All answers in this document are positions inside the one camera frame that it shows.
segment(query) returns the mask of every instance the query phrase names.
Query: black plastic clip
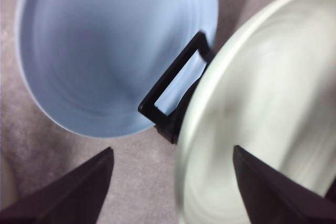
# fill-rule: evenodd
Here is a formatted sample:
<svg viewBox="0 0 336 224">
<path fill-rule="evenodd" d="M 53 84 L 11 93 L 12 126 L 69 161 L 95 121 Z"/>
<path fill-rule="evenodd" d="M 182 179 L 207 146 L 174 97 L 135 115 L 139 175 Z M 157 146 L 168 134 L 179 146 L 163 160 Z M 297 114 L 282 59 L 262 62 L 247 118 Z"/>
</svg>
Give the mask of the black plastic clip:
<svg viewBox="0 0 336 224">
<path fill-rule="evenodd" d="M 164 114 L 154 104 L 197 50 L 200 52 L 199 54 L 201 57 L 207 62 L 207 65 L 214 58 L 214 53 L 207 43 L 205 34 L 201 31 L 197 32 L 197 34 L 190 40 L 138 107 L 138 111 L 155 123 L 158 132 L 168 138 L 172 144 L 177 143 L 185 111 L 202 76 L 189 87 L 176 109 L 171 114 Z"/>
</svg>

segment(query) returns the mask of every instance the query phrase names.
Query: floor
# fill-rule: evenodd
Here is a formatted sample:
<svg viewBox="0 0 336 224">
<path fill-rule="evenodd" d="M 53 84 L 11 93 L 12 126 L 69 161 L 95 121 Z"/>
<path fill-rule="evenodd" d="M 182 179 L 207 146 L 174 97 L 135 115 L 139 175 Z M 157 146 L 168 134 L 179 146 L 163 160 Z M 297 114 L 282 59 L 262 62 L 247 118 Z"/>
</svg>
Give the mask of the floor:
<svg viewBox="0 0 336 224">
<path fill-rule="evenodd" d="M 219 0 L 214 50 L 271 1 Z M 20 196 L 49 184 L 111 146 L 115 166 L 98 224 L 177 223 L 173 189 L 176 146 L 156 129 L 105 140 L 83 137 L 57 126 L 33 102 L 15 59 L 16 2 L 1 0 L 1 149 L 14 170 Z"/>
</svg>

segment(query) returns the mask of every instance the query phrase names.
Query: black plastic piece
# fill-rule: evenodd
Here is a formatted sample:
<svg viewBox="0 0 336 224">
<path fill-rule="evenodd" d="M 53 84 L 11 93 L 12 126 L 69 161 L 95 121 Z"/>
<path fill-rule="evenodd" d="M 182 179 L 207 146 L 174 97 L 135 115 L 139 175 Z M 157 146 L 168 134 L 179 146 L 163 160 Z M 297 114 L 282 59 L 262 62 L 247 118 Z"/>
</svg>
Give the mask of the black plastic piece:
<svg viewBox="0 0 336 224">
<path fill-rule="evenodd" d="M 155 106 L 155 102 L 197 50 L 207 64 L 214 58 L 214 53 L 208 46 L 206 37 L 201 31 L 197 32 L 197 34 L 190 40 L 138 107 L 138 111 L 155 123 L 158 132 L 168 138 L 172 144 L 177 143 L 185 111 L 199 79 L 190 86 L 176 109 L 170 115 L 166 115 L 160 111 Z"/>
<path fill-rule="evenodd" d="M 45 188 L 0 212 L 0 223 L 94 224 L 110 186 L 113 150 L 107 148 Z"/>
<path fill-rule="evenodd" d="M 235 146 L 233 162 L 251 224 L 336 223 L 336 204 Z"/>
</svg>

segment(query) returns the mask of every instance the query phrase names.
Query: black triangular prong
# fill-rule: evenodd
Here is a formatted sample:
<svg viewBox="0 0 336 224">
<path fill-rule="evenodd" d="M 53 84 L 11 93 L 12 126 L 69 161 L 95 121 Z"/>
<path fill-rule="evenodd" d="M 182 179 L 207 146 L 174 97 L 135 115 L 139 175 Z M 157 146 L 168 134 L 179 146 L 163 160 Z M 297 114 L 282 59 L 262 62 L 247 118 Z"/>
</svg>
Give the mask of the black triangular prong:
<svg viewBox="0 0 336 224">
<path fill-rule="evenodd" d="M 336 223 L 336 204 L 295 183 L 240 146 L 233 162 L 251 224 Z"/>
<path fill-rule="evenodd" d="M 55 182 L 2 210 L 0 223 L 96 223 L 113 165 L 113 150 L 106 148 Z"/>
</svg>

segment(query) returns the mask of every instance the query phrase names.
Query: gray carpet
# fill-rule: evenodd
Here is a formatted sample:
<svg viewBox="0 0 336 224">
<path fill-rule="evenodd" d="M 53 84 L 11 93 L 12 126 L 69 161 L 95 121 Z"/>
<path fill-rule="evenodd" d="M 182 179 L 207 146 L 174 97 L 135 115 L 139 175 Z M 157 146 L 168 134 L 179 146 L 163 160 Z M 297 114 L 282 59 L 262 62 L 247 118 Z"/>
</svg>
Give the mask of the gray carpet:
<svg viewBox="0 0 336 224">
<path fill-rule="evenodd" d="M 49 184 L 107 146 L 115 166 L 99 224 L 177 223 L 174 204 L 176 146 L 149 129 L 99 140 L 61 129 L 37 107 L 15 60 L 13 22 L 17 0 L 1 0 L 1 148 L 21 196 Z M 225 40 L 272 0 L 219 0 L 217 51 Z"/>
</svg>

